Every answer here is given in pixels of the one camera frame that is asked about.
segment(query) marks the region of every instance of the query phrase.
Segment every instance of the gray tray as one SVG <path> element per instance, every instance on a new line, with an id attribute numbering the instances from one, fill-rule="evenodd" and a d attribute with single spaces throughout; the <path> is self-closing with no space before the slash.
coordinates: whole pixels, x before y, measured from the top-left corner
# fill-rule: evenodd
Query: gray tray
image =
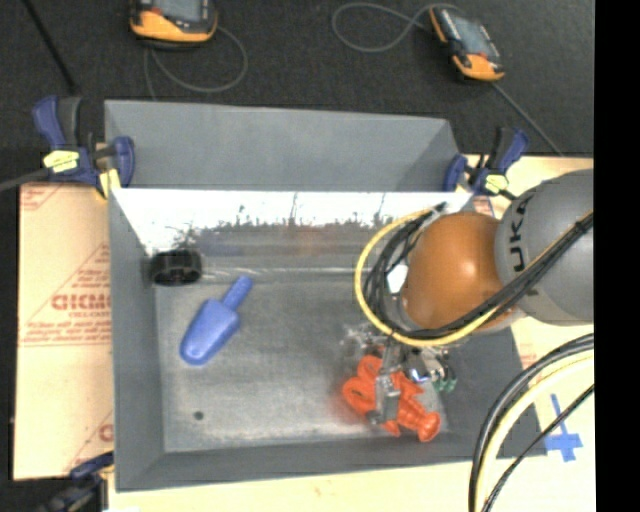
<path id="1" fill-rule="evenodd" d="M 345 218 L 339 212 L 360 204 L 354 196 L 321 194 L 339 216 L 335 222 L 316 218 L 314 223 L 308 219 L 321 217 L 320 212 L 303 213 L 305 205 L 317 204 L 317 196 L 297 196 L 300 216 L 280 222 L 275 205 L 289 212 L 290 201 L 265 192 L 266 202 L 273 202 L 267 208 L 272 218 L 258 222 L 251 206 L 257 203 L 255 195 L 176 191 L 171 195 L 175 208 L 169 208 L 167 193 L 128 189 L 116 192 L 110 202 L 119 490 L 436 464 L 471 456 L 492 401 L 521 369 L 509 331 L 474 337 L 452 349 L 460 377 L 455 391 L 440 395 L 427 386 L 421 396 L 445 420 L 430 443 L 419 443 L 413 432 L 393 438 L 370 426 L 339 393 L 354 369 L 342 341 L 364 321 L 352 285 L 359 252 L 378 228 L 376 221 L 414 211 L 418 204 L 435 204 L 440 195 L 389 194 L 386 209 L 375 210 L 380 195 L 357 194 L 379 215 L 372 217 L 362 207 L 355 217 Z M 459 195 L 449 196 L 454 209 L 464 203 Z M 180 197 L 188 200 L 181 203 Z M 234 197 L 253 198 L 253 203 L 244 201 L 242 218 L 229 206 Z M 184 203 L 191 204 L 191 212 L 180 207 Z M 205 203 L 209 215 L 201 217 Z M 193 212 L 200 220 L 193 220 Z M 198 224 L 203 218 L 210 225 Z M 184 240 L 204 255 L 205 276 L 179 288 L 153 284 L 149 257 L 175 242 L 175 230 L 167 227 L 183 226 L 188 219 Z M 243 274 L 252 277 L 254 287 L 238 310 L 239 331 L 208 364 L 189 366 L 178 346 L 191 319 L 202 301 L 221 298 Z M 524 448 L 536 429 L 535 414 L 525 416 L 505 445 L 507 453 Z"/>

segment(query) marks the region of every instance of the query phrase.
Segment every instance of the orange device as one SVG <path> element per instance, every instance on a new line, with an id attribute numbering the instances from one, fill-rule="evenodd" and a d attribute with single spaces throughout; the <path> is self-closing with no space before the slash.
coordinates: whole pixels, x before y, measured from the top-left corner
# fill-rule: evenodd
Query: orange device
<path id="1" fill-rule="evenodd" d="M 213 36 L 218 11 L 213 0 L 131 0 L 129 25 L 158 48 L 198 46 Z"/>
<path id="2" fill-rule="evenodd" d="M 484 25 L 450 7 L 432 7 L 429 18 L 463 78 L 494 82 L 504 76 L 500 54 Z"/>

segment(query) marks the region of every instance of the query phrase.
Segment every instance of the orange plastic object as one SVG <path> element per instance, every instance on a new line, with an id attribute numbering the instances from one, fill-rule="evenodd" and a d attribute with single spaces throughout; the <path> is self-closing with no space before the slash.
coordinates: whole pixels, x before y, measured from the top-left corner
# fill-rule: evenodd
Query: orange plastic object
<path id="1" fill-rule="evenodd" d="M 402 305 L 424 329 L 462 317 L 502 289 L 494 243 L 499 221 L 476 212 L 445 215 L 430 224 L 411 252 Z M 507 321 L 510 309 L 480 329 Z"/>
<path id="2" fill-rule="evenodd" d="M 359 414 L 366 415 L 376 408 L 375 381 L 382 365 L 379 357 L 367 355 L 358 363 L 357 376 L 351 377 L 342 386 L 342 396 Z M 431 441 L 440 432 L 440 414 L 427 412 L 415 396 L 423 393 L 423 389 L 411 382 L 401 371 L 391 374 L 396 389 L 400 390 L 398 417 L 381 426 L 398 437 L 400 426 L 415 430 L 420 441 Z"/>

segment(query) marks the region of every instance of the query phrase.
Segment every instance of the clamp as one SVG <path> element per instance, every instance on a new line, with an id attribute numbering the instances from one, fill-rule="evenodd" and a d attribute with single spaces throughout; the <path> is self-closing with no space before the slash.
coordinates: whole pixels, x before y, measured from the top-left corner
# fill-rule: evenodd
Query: clamp
<path id="1" fill-rule="evenodd" d="M 44 177 L 49 181 L 87 183 L 107 197 L 110 188 L 126 187 L 131 182 L 135 164 L 133 140 L 115 137 L 100 150 L 80 146 L 76 136 L 80 102 L 77 96 L 47 96 L 31 111 L 38 133 L 51 150 L 43 159 Z M 111 158 L 113 165 L 107 170 L 99 169 L 97 161 L 101 158 Z"/>
<path id="2" fill-rule="evenodd" d="M 522 130 L 499 128 L 491 154 L 486 159 L 481 155 L 475 168 L 469 166 L 465 156 L 458 154 L 453 157 L 445 172 L 444 191 L 453 192 L 461 186 L 473 195 L 503 195 L 514 199 L 507 190 L 509 180 L 506 174 L 528 147 L 529 137 Z"/>
<path id="3" fill-rule="evenodd" d="M 38 505 L 32 512 L 77 512 L 99 495 L 105 480 L 100 472 L 114 463 L 113 452 L 107 452 L 75 467 L 69 473 L 72 485 Z"/>

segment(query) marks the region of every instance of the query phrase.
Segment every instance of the black cable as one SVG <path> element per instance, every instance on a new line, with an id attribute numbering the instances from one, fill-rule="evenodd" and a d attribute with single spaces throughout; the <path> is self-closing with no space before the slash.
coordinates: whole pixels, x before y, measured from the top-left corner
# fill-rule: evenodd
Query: black cable
<path id="1" fill-rule="evenodd" d="M 595 384 L 592 384 L 583 391 L 580 396 L 578 396 L 566 409 L 560 413 L 554 421 L 552 421 L 547 428 L 545 428 L 540 434 L 538 434 L 535 439 L 531 442 L 529 446 L 513 461 L 513 463 L 506 469 L 506 471 L 500 476 L 493 490 L 489 494 L 487 501 L 482 506 L 481 512 L 490 512 L 493 508 L 493 504 L 500 494 L 500 491 L 504 487 L 505 483 L 511 476 L 511 474 L 515 471 L 518 465 L 525 459 L 527 454 L 533 449 L 533 447 L 539 443 L 542 439 L 544 439 L 547 435 L 549 435 L 553 430 L 560 425 L 564 420 L 566 420 L 589 396 L 591 396 L 594 392 Z"/>
<path id="2" fill-rule="evenodd" d="M 485 421 L 480 428 L 480 433 L 478 434 L 478 438 L 476 440 L 476 446 L 474 449 L 472 463 L 471 463 L 471 475 L 469 478 L 469 510 L 475 510 L 475 502 L 477 499 L 476 496 L 476 485 L 478 474 L 480 472 L 480 467 L 483 462 L 484 451 L 486 445 L 491 438 L 493 432 L 495 431 L 496 426 L 500 422 L 500 420 L 504 417 L 504 414 L 507 412 L 509 405 L 523 392 L 526 391 L 531 380 L 542 372 L 544 369 L 548 368 L 552 364 L 561 361 L 567 357 L 574 356 L 576 354 L 580 354 L 582 352 L 586 352 L 588 350 L 593 350 L 595 348 L 595 337 L 594 333 L 586 334 L 584 336 L 580 336 L 575 338 L 563 345 L 560 345 L 556 349 L 547 353 L 545 356 L 540 358 L 538 361 L 533 363 L 527 369 L 520 372 L 500 393 L 498 398 L 495 400 L 489 412 L 485 418 Z"/>
<path id="3" fill-rule="evenodd" d="M 49 49 L 49 52 L 51 53 L 53 60 L 56 62 L 56 65 L 58 66 L 60 73 L 62 73 L 62 76 L 64 77 L 65 82 L 67 82 L 67 89 L 69 90 L 69 94 L 71 94 L 72 96 L 79 94 L 80 87 L 71 76 L 71 73 L 69 73 L 69 70 L 67 69 L 67 66 L 62 60 L 62 57 L 58 53 L 58 50 L 56 49 L 56 46 L 53 43 L 53 40 L 51 39 L 49 32 L 47 31 L 46 27 L 42 23 L 42 20 L 38 16 L 38 13 L 36 12 L 35 8 L 31 4 L 31 0 L 22 0 L 22 4 L 25 6 L 27 11 L 29 11 L 29 16 L 31 16 L 31 19 L 33 20 L 38 31 L 40 32 L 40 35 L 42 36 L 43 41 L 47 45 L 47 48 Z"/>
<path id="4" fill-rule="evenodd" d="M 245 49 L 242 42 L 235 35 L 233 35 L 229 30 L 225 29 L 224 27 L 218 26 L 217 31 L 221 32 L 222 34 L 227 36 L 229 39 L 231 39 L 231 41 L 238 47 L 238 49 L 240 50 L 240 53 L 242 54 L 242 68 L 240 69 L 240 72 L 238 73 L 238 75 L 230 82 L 227 82 L 222 85 L 210 86 L 210 87 L 200 87 L 197 85 L 193 85 L 188 82 L 185 82 L 184 80 L 181 80 L 171 71 L 169 71 L 169 69 L 162 63 L 162 61 L 158 57 L 157 52 L 153 48 L 145 48 L 145 52 L 143 55 L 143 70 L 144 70 L 145 81 L 147 83 L 147 89 L 149 90 L 149 94 L 153 100 L 157 100 L 158 98 L 157 98 L 155 89 L 153 87 L 153 84 L 151 82 L 151 74 L 149 72 L 149 55 L 151 55 L 151 58 L 153 59 L 155 65 L 158 67 L 158 69 L 162 72 L 162 74 L 166 78 L 168 78 L 171 82 L 178 85 L 179 87 L 182 87 L 183 89 L 186 89 L 188 91 L 202 93 L 202 94 L 221 93 L 231 89 L 232 87 L 235 87 L 244 79 L 245 75 L 249 71 L 249 56 L 247 54 L 247 50 Z"/>

